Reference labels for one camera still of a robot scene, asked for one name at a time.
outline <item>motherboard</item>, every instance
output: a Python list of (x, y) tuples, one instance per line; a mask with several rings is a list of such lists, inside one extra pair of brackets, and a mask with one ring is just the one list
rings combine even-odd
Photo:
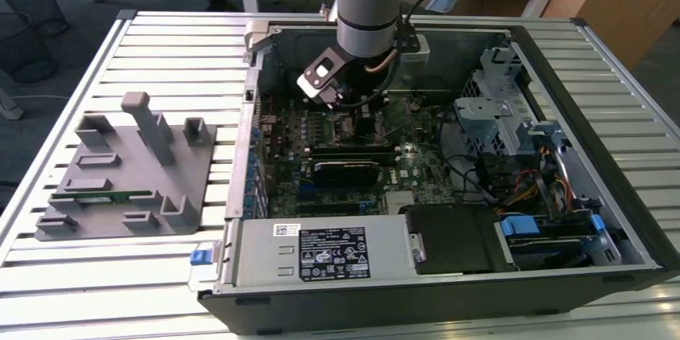
[(397, 214), (456, 201), (437, 145), (444, 107), (385, 97), (370, 112), (262, 102), (269, 217)]

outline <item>barcode sticker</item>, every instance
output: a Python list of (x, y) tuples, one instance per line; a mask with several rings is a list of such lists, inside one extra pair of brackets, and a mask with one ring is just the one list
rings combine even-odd
[(298, 223), (274, 223), (274, 236), (297, 236), (298, 232)]

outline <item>white cable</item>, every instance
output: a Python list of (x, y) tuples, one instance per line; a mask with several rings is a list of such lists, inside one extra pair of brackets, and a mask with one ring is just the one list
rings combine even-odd
[(54, 95), (34, 95), (34, 96), (14, 96), (12, 99), (62, 99), (70, 100), (70, 97), (54, 96)]

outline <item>black mesh trash bin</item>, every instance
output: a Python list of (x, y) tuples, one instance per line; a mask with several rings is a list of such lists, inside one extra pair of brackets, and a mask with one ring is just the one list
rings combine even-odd
[(41, 37), (54, 36), (68, 28), (56, 0), (4, 0), (12, 10), (30, 16)]
[(20, 83), (42, 80), (56, 70), (56, 61), (37, 33), (30, 16), (0, 13), (0, 69)]

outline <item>metal bracket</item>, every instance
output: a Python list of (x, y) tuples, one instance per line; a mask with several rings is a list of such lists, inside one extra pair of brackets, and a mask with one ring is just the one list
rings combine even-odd
[(269, 47), (273, 42), (270, 34), (278, 33), (280, 30), (272, 30), (269, 33), (269, 22), (265, 20), (250, 20), (245, 25), (245, 34), (242, 40), (245, 43), (245, 55), (242, 62), (253, 61), (253, 53)]

